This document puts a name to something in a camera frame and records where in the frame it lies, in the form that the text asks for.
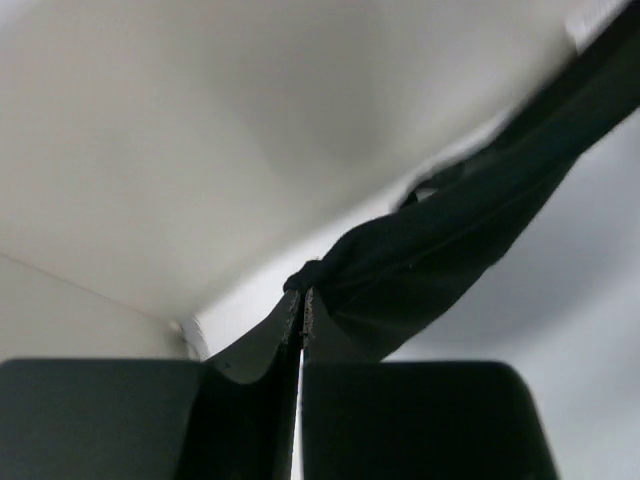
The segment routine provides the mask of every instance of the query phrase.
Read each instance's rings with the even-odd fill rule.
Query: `black strap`
[[[379,359],[447,311],[495,264],[576,159],[640,104],[640,8],[626,10],[488,147],[443,171],[428,199],[347,232],[285,290]]]

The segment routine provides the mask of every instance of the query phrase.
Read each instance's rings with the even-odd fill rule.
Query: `black cloth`
[[[490,145],[419,181],[397,212],[347,232],[284,290],[313,287],[371,360],[446,312],[509,250],[578,157],[640,104],[639,6],[631,2]],[[420,202],[422,188],[435,193]]]

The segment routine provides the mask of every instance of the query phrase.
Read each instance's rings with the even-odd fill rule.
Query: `black plastic piece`
[[[298,295],[208,363],[16,360],[0,368],[0,478],[286,480]]]
[[[310,362],[302,383],[305,480],[557,478],[506,365]]]

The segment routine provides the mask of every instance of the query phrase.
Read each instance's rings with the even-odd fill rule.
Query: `knot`
[[[321,266],[320,260],[309,260],[298,273],[294,273],[284,282],[284,291],[296,290],[304,293],[317,285],[320,280]]]

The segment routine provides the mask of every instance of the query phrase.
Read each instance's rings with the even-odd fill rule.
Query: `white wall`
[[[195,313],[526,95],[580,1],[38,2],[0,32],[0,252]]]
[[[185,353],[167,325],[0,255],[0,361]]]

